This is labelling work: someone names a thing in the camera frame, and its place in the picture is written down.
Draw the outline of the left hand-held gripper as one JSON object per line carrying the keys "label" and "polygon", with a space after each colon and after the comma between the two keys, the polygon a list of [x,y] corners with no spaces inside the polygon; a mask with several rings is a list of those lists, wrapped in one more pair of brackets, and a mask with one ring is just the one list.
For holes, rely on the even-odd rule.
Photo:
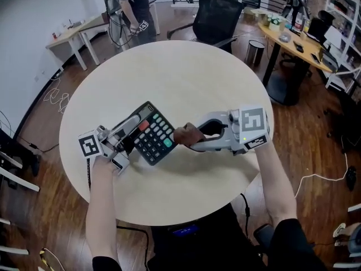
{"label": "left hand-held gripper", "polygon": [[129,165],[129,156],[135,148],[135,137],[129,134],[139,125],[138,114],[129,116],[112,130],[99,125],[96,129],[78,136],[78,143],[86,159],[102,156],[122,173]]}

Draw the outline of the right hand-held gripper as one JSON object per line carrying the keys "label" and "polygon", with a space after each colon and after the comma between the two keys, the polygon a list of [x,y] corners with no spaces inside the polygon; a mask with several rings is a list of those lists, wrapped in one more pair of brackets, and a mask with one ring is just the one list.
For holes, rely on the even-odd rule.
{"label": "right hand-held gripper", "polygon": [[268,117],[263,107],[209,112],[199,120],[196,127],[200,132],[221,132],[217,137],[190,146],[190,149],[198,152],[225,149],[234,155],[246,154],[270,141]]}

